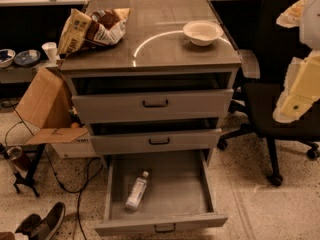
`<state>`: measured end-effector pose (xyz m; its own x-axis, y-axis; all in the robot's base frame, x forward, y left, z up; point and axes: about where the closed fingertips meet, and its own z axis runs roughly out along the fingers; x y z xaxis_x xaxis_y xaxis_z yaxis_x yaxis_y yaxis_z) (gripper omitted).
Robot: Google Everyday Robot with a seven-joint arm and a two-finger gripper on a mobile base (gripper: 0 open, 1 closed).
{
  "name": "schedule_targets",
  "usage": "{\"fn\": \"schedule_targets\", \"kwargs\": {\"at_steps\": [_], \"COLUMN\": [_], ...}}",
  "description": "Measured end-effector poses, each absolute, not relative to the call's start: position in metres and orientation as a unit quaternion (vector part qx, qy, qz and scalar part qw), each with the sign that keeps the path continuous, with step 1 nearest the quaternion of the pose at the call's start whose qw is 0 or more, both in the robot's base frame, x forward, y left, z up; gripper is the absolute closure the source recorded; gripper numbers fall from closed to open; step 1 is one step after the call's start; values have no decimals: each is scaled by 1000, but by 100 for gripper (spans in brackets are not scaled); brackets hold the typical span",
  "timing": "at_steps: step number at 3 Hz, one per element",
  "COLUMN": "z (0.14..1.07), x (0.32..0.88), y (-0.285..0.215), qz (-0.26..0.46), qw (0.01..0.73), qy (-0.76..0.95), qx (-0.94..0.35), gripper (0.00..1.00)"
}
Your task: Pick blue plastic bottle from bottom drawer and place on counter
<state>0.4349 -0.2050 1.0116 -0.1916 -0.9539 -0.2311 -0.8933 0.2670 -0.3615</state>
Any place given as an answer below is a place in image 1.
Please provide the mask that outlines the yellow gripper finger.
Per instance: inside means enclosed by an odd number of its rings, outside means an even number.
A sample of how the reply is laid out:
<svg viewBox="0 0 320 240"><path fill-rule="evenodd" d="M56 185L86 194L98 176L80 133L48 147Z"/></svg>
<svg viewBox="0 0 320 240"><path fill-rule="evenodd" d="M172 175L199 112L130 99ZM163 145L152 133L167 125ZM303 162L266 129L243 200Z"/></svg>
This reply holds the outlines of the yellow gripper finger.
<svg viewBox="0 0 320 240"><path fill-rule="evenodd" d="M307 0L299 0L288 7L276 20L276 24L285 28L298 27L302 16L303 8Z"/></svg>
<svg viewBox="0 0 320 240"><path fill-rule="evenodd" d="M276 103L273 119L280 123L299 120L320 99L320 52L294 57L288 66L284 90Z"/></svg>

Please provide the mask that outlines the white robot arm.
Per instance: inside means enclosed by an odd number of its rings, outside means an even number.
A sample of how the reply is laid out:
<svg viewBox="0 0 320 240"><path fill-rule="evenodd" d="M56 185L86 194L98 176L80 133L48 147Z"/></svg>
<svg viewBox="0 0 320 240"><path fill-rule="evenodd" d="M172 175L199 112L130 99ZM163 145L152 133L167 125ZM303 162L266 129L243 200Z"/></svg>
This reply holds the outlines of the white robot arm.
<svg viewBox="0 0 320 240"><path fill-rule="evenodd" d="M291 60L273 111L275 121L292 123L320 99L320 0L299 0L281 13L276 23L298 27L300 42L311 49L304 59Z"/></svg>

